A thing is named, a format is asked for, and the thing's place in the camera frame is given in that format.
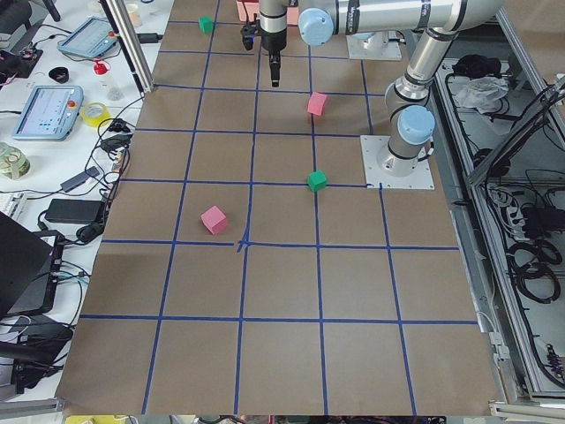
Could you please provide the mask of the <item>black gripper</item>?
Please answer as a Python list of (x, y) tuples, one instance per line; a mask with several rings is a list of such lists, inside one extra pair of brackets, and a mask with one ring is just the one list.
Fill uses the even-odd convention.
[(259, 0), (261, 45), (268, 51), (271, 86), (280, 85), (281, 56), (287, 41), (287, 2)]

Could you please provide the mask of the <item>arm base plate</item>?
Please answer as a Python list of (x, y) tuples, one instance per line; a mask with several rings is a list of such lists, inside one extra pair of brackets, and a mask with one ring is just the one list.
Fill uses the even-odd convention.
[(350, 59), (373, 61), (400, 61), (402, 52), (395, 31), (348, 35)]
[(417, 158), (400, 159), (389, 152), (389, 136), (362, 135), (360, 146), (365, 185), (373, 189), (433, 190), (433, 176), (426, 149)]

